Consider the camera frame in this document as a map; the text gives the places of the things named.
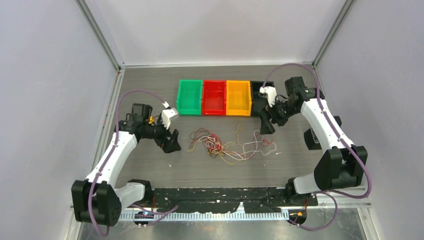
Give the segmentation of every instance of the white panel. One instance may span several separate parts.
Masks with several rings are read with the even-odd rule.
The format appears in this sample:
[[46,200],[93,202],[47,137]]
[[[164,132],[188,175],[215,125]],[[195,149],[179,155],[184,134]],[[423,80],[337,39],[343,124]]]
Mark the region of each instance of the white panel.
[[424,233],[423,9],[422,0],[357,1],[318,66],[330,109],[368,150],[387,240]]
[[95,0],[126,65],[312,62],[344,0]]
[[116,72],[73,0],[0,7],[0,239],[60,240]]

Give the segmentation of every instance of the yellow component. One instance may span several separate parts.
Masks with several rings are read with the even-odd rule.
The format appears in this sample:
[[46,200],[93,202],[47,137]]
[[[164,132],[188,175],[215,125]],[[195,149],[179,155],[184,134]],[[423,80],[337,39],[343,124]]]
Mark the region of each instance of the yellow component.
[[252,110],[251,82],[226,81],[226,115],[250,116]]

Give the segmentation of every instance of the green bin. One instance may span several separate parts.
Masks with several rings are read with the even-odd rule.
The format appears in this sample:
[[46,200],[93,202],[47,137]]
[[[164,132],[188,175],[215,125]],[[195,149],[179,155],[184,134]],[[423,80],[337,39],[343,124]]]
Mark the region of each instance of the green bin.
[[179,81],[176,109],[180,115],[202,115],[203,80]]

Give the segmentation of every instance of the plastic bin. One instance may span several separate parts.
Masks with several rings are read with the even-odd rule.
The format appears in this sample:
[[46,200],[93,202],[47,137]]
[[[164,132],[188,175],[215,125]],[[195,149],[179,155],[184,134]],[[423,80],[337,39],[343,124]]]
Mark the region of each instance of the plastic bin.
[[179,81],[176,109],[180,115],[202,114],[203,80],[181,79]]
[[252,96],[250,81],[226,81],[226,115],[250,116]]
[[[250,81],[250,92],[252,98],[252,108],[250,115],[252,117],[259,117],[259,110],[268,104],[268,100],[259,96],[259,89],[264,84],[263,81]],[[274,87],[273,81],[267,81],[265,87]]]
[[225,116],[227,101],[226,94],[226,81],[204,80],[201,98],[201,114]]

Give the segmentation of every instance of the white linear rail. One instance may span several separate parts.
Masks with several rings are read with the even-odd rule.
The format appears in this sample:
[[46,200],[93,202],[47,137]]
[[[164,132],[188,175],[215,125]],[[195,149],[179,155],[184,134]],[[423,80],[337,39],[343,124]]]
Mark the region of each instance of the white linear rail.
[[[135,218],[139,209],[125,209],[122,211],[120,222],[148,222],[159,219],[161,216],[156,215],[154,218]],[[259,220],[288,220],[289,211],[282,209],[281,212],[269,213],[245,213],[244,210],[237,210],[233,213],[170,213],[161,221],[164,222],[188,222],[188,221],[259,221]]]

